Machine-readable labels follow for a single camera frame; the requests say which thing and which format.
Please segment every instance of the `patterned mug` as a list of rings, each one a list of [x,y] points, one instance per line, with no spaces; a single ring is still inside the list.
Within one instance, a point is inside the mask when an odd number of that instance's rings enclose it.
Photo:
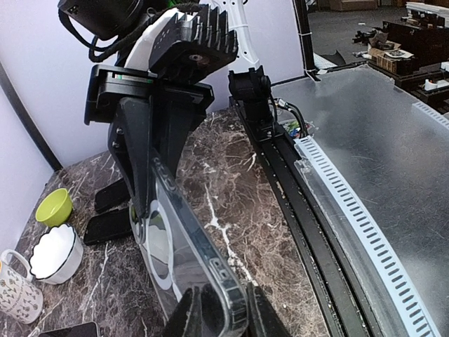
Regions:
[[[25,266],[26,277],[7,265],[9,254]],[[43,306],[42,291],[31,283],[30,269],[28,261],[16,251],[8,249],[0,256],[0,311],[25,324],[34,322]]]

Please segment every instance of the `yellow-green bowl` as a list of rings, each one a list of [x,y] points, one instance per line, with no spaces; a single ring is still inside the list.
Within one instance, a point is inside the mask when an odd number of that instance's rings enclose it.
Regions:
[[[36,220],[49,227],[63,224],[72,212],[73,203],[65,188],[51,192],[39,205]]]

